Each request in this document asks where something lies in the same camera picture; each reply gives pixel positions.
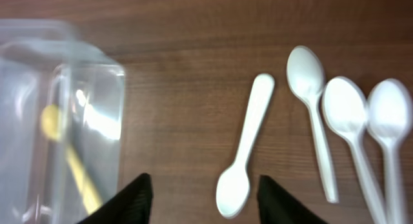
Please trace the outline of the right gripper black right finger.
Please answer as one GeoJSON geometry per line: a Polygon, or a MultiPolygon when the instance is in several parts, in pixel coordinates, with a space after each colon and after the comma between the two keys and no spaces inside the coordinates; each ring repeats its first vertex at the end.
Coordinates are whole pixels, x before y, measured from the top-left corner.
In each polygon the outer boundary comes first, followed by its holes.
{"type": "Polygon", "coordinates": [[[327,224],[268,175],[257,190],[260,224],[327,224]]]}

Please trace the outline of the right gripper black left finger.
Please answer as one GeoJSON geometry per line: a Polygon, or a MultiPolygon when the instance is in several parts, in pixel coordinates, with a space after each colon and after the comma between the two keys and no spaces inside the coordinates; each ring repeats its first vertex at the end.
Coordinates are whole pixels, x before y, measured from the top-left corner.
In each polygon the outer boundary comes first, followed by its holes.
{"type": "Polygon", "coordinates": [[[151,176],[142,173],[78,224],[149,224],[152,200],[151,176]]]}

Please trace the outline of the white wide-handle spoon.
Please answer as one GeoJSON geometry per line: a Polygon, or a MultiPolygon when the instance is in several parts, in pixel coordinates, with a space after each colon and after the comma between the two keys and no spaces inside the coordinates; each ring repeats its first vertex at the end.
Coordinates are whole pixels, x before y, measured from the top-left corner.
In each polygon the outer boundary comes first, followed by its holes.
{"type": "Polygon", "coordinates": [[[236,217],[248,199],[250,193],[250,181],[247,174],[248,160],[274,87],[274,78],[266,73],[257,75],[252,84],[235,158],[217,181],[216,205],[219,213],[226,219],[236,217]]]}

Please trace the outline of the yellow plastic spoon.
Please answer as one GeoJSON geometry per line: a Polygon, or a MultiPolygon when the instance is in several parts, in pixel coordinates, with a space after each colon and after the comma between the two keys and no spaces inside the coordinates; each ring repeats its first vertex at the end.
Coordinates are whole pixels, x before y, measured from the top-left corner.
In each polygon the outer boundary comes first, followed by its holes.
{"type": "MultiPolygon", "coordinates": [[[[41,113],[41,129],[43,134],[48,139],[56,142],[62,142],[62,133],[58,120],[60,113],[60,109],[56,105],[46,106],[41,113]]],[[[103,205],[103,200],[95,183],[89,176],[79,155],[71,144],[68,144],[66,147],[66,162],[74,177],[86,213],[91,215],[103,205]]]]}

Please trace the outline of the white plastic spoon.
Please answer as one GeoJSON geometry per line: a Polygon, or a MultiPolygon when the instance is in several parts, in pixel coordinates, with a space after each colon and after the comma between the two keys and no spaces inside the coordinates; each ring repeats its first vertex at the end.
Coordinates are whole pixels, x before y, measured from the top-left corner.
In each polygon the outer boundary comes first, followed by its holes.
{"type": "Polygon", "coordinates": [[[363,197],[374,223],[386,223],[383,195],[363,147],[367,102],[349,78],[331,79],[323,93],[322,109],[328,127],[349,145],[363,197]]]}
{"type": "Polygon", "coordinates": [[[399,149],[412,130],[412,98],[397,79],[378,83],[368,96],[368,133],[383,151],[388,223],[408,223],[399,149]]]}

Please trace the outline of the white slim spoon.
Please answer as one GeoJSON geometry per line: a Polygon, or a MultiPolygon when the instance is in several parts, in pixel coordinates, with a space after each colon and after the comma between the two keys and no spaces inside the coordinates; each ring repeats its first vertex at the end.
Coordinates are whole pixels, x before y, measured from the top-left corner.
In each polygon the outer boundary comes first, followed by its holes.
{"type": "Polygon", "coordinates": [[[306,46],[294,47],[287,60],[287,81],[292,93],[307,107],[317,165],[326,200],[339,202],[332,156],[319,111],[325,87],[325,72],[317,55],[306,46]]]}

